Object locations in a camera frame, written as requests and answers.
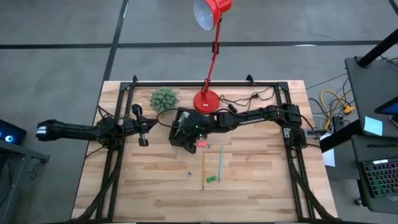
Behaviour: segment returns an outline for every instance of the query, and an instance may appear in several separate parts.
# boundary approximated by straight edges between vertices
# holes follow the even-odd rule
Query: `yellow pencil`
[[[201,180],[201,189],[202,190],[205,190],[205,161],[206,161],[205,153],[203,153],[203,177]]]

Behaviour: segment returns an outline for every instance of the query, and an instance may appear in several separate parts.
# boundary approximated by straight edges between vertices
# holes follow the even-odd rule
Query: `rgb keyboard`
[[[361,162],[372,197],[398,195],[398,158]]]

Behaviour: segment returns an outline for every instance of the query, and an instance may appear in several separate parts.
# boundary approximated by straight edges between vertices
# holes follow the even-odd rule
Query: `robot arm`
[[[142,108],[135,104],[131,106],[136,120],[123,119],[123,124],[118,123],[119,118],[108,116],[96,123],[95,126],[66,124],[55,119],[40,122],[37,125],[36,137],[40,141],[54,141],[60,138],[81,139],[98,141],[103,146],[114,146],[126,136],[140,134],[140,146],[148,146],[145,133],[157,124],[156,119],[147,119],[142,116]]]
[[[178,122],[184,113],[189,115],[183,122]],[[184,147],[188,152],[194,154],[196,153],[195,142],[200,137],[205,138],[210,133],[226,133],[238,126],[261,121],[273,121],[285,128],[292,128],[295,133],[303,133],[299,128],[302,122],[297,105],[283,104],[280,107],[269,105],[243,113],[215,112],[209,116],[191,109],[179,108],[169,141],[171,145]]]

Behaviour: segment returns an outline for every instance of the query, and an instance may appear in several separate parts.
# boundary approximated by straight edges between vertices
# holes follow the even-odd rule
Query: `gray floor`
[[[0,0],[1,44],[111,43],[122,0]],[[397,28],[387,0],[235,0],[224,15],[222,41],[381,40]],[[209,42],[187,0],[130,0],[120,43]],[[345,73],[344,59],[373,46],[223,47],[213,79],[305,80],[312,86]],[[37,122],[55,118],[91,124],[109,49],[0,50],[0,118],[28,134],[25,145],[51,155],[26,178],[13,223],[68,220],[87,142],[35,139]],[[385,53],[398,55],[398,47]],[[110,80],[202,80],[210,65],[209,48],[118,49]],[[318,99],[324,89],[337,91],[339,77],[308,90]],[[312,111],[319,112],[316,104]],[[355,120],[355,113],[347,117]],[[394,223],[397,215],[358,208],[354,181],[330,179],[339,217]]]

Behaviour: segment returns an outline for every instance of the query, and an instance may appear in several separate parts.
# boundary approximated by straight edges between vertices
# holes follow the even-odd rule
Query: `wooden tabletop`
[[[312,113],[301,80],[287,81],[292,103],[299,105],[302,115],[313,124]],[[99,105],[114,113],[120,82],[105,82]],[[155,118],[149,106],[150,94],[157,87],[135,87],[132,103],[143,107],[146,118]],[[175,87],[179,106],[193,108],[198,87]],[[248,98],[266,87],[211,87],[229,100]],[[261,93],[272,96],[274,90]],[[253,100],[251,109],[276,105],[276,98]],[[220,108],[227,105],[220,103]],[[247,107],[236,106],[238,111]],[[160,118],[171,124],[175,112]],[[309,126],[303,121],[303,128]],[[261,122],[240,126],[225,134],[210,134],[207,143],[196,154],[171,146],[170,128],[157,124],[146,138],[148,147],[138,145],[138,135],[126,138],[122,170],[116,199],[115,222],[274,222],[295,221],[294,200],[280,126]],[[224,146],[223,178],[205,184],[202,190],[203,153],[206,154],[206,177],[218,176],[220,149]],[[87,153],[99,148],[90,142]],[[329,213],[337,216],[335,203],[323,163],[321,151],[315,147],[303,150],[310,188]],[[80,179],[72,217],[78,217],[99,192],[106,149],[86,159]],[[300,198],[307,217],[303,193]]]

